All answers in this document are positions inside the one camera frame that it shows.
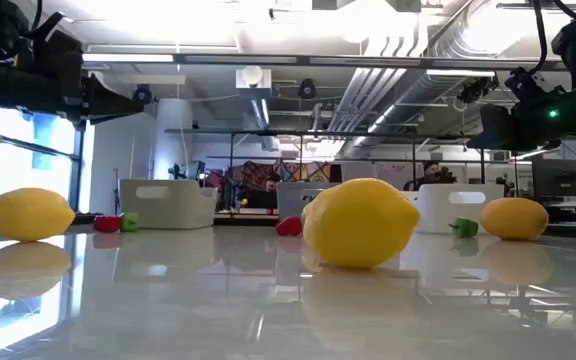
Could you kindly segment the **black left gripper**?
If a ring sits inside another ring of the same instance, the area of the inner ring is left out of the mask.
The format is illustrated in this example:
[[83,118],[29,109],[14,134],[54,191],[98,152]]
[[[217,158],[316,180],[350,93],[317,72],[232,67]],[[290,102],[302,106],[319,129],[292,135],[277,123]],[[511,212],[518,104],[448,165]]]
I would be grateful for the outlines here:
[[75,125],[91,119],[97,125],[141,113],[141,110],[92,113],[94,96],[96,104],[104,109],[143,109],[144,105],[115,92],[103,78],[90,77],[82,67],[82,63],[46,65],[44,73],[51,86],[42,98],[43,113],[63,116]]

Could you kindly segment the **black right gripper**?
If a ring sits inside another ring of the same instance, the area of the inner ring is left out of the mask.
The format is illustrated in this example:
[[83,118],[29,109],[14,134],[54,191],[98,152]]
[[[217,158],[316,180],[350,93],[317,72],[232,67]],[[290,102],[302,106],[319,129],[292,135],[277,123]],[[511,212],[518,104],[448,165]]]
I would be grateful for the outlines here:
[[482,131],[467,141],[468,148],[527,149],[567,134],[568,107],[561,104],[535,104],[527,101],[517,105],[517,138],[515,118],[508,109],[484,104],[479,109]]

